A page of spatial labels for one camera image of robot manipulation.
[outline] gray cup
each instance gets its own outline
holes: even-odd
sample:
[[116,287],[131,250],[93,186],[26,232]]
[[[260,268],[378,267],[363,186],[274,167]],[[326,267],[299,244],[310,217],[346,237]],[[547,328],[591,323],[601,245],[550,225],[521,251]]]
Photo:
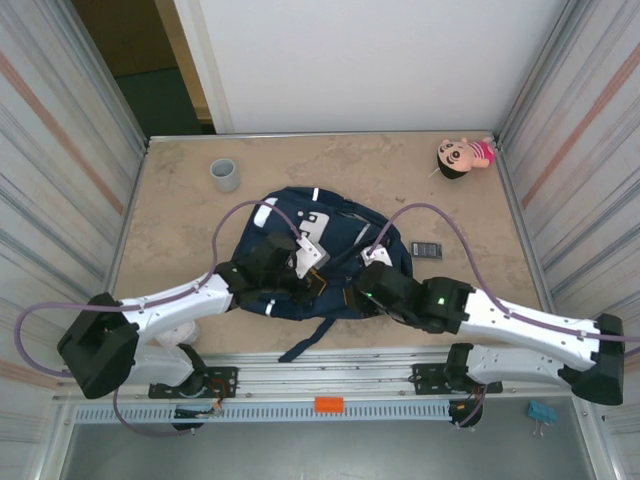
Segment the gray cup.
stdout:
[[211,164],[209,170],[221,192],[233,192],[240,185],[240,175],[236,164],[230,158],[219,158]]

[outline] marble surface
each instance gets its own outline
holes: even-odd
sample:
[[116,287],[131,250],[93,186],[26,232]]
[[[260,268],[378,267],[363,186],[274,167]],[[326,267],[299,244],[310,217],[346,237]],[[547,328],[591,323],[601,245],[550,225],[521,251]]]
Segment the marble surface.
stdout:
[[[116,298],[141,296],[192,280],[211,262],[211,235],[236,204],[261,199],[286,186],[333,190],[387,216],[413,202],[449,213],[470,241],[488,284],[500,297],[538,308],[506,198],[495,167],[448,180],[436,168],[444,138],[481,139],[484,132],[327,135],[234,139],[203,137],[152,143],[142,175]],[[209,166],[236,162],[240,188],[215,190]],[[230,258],[251,207],[232,216],[219,239],[220,259]],[[444,259],[414,260],[418,280],[449,276],[477,285],[458,239],[435,213],[414,210],[396,223],[406,245],[436,241]],[[302,322],[242,310],[198,320],[200,353],[283,351],[307,338],[320,319]],[[468,341],[429,335],[387,317],[339,320],[314,348],[394,347]]]

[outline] navy backpack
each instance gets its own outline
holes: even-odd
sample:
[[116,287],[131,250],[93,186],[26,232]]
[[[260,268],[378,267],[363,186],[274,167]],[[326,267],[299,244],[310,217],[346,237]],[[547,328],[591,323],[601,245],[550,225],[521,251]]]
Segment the navy backpack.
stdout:
[[[287,362],[320,340],[336,319],[364,318],[363,314],[347,307],[344,289],[364,268],[360,253],[373,244],[387,219],[370,208],[320,188],[287,187],[267,195],[263,201],[280,208],[303,235],[320,244],[329,255],[326,263],[318,268],[327,282],[320,296],[296,305],[287,293],[262,293],[256,302],[243,307],[250,312],[290,320],[326,318],[316,333],[280,358],[281,362]],[[266,206],[256,206],[233,257],[250,253],[272,232],[293,235],[280,215]],[[387,248],[393,266],[412,276],[411,256],[395,227],[387,231],[382,245]]]

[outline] plush doll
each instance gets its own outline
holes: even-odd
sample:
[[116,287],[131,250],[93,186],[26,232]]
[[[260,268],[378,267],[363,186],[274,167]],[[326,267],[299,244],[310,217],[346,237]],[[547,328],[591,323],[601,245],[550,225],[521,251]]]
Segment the plush doll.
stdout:
[[472,168],[487,168],[496,159],[496,151],[491,137],[481,142],[461,142],[444,140],[438,147],[438,166],[447,178],[459,178]]

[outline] orange label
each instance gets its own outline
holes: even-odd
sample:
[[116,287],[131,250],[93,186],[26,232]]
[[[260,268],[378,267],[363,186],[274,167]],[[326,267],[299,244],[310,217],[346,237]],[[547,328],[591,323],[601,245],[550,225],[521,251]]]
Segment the orange label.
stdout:
[[316,413],[344,413],[344,398],[316,397],[314,409]]

